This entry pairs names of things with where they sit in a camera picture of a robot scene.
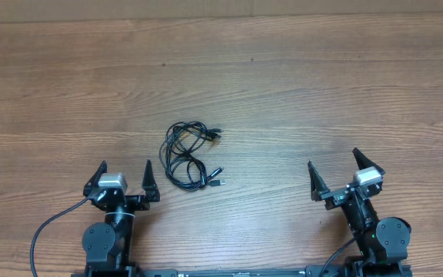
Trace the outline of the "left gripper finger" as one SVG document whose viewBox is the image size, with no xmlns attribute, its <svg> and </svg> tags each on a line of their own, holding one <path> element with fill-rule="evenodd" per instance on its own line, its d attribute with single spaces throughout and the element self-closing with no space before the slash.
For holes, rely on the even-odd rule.
<svg viewBox="0 0 443 277">
<path fill-rule="evenodd" d="M 102 163 L 100 164 L 94 175 L 85 183 L 83 187 L 83 196 L 89 196 L 90 193 L 92 192 L 92 189 L 98 186 L 98 181 L 102 176 L 102 174 L 107 172 L 107 168 L 108 168 L 107 162 L 102 161 Z"/>
<path fill-rule="evenodd" d="M 159 202 L 160 192 L 153 174 L 152 162 L 148 159 L 142 180 L 142 189 L 145 191 L 145 199 L 148 202 Z"/>
</svg>

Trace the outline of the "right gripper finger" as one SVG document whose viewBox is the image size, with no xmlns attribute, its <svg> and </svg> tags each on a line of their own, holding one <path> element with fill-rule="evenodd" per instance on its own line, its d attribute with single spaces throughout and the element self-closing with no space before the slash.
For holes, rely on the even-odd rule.
<svg viewBox="0 0 443 277">
<path fill-rule="evenodd" d="M 322 195 L 330 190 L 311 161 L 308 162 L 308 172 L 311 179 L 311 199 L 315 202 L 321 201 Z"/>
<path fill-rule="evenodd" d="M 354 148 L 352 153 L 360 170 L 375 167 L 381 175 L 385 174 L 385 170 L 382 167 L 367 158 L 358 148 Z"/>
</svg>

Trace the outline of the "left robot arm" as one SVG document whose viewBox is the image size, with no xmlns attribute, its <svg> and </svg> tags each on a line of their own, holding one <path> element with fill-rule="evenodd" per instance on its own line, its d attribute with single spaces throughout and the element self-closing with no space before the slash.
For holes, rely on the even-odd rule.
<svg viewBox="0 0 443 277">
<path fill-rule="evenodd" d="M 85 276 L 143 276 L 140 266 L 130 260 L 135 213 L 148 211 L 160 201 L 152 163 L 146 162 L 142 180 L 143 195 L 128 195 L 122 173 L 109 173 L 102 162 L 88 180 L 83 195 L 105 213 L 103 222 L 90 225 L 82 236 L 86 253 Z"/>
</svg>

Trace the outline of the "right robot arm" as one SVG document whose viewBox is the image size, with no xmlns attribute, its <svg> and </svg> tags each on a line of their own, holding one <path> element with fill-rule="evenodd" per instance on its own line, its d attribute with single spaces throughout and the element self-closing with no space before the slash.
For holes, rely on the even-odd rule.
<svg viewBox="0 0 443 277">
<path fill-rule="evenodd" d="M 411 276 L 408 257 L 411 226 L 399 217 L 380 219 L 371 198 L 382 191 L 385 170 L 359 149 L 352 150 L 358 171 L 344 188 L 332 191 L 312 162 L 308 163 L 311 199 L 327 210 L 340 208 L 352 239 L 323 265 L 308 265 L 307 276 Z"/>
</svg>

